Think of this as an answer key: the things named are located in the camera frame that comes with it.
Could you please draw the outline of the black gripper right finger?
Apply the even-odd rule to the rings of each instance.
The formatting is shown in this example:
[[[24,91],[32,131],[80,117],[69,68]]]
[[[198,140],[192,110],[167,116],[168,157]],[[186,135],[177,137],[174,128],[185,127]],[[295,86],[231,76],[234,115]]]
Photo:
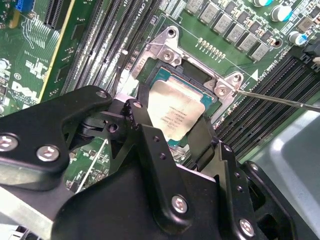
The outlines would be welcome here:
[[[219,227],[237,240],[296,240],[296,211],[252,162],[240,164],[234,151],[200,117],[189,131],[191,169],[217,183]]]

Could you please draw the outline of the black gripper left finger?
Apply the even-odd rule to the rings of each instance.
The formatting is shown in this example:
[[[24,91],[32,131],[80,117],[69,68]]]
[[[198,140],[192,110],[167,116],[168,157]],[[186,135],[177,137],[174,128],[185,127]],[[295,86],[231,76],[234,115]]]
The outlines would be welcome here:
[[[148,113],[149,95],[140,88],[119,113],[113,98],[88,85],[0,119],[0,183],[33,191],[56,188],[69,153],[94,137],[122,148],[119,163],[139,165],[152,216],[160,227],[190,227],[195,210],[162,131]]]

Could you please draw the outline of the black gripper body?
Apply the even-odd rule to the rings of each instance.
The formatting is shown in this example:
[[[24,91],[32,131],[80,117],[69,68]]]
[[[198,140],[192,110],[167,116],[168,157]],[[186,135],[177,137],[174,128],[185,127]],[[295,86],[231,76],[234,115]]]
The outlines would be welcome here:
[[[137,164],[104,178],[70,198],[58,212],[53,240],[232,240],[218,204],[218,184],[179,168],[195,208],[192,226],[181,235],[165,233],[154,221]]]

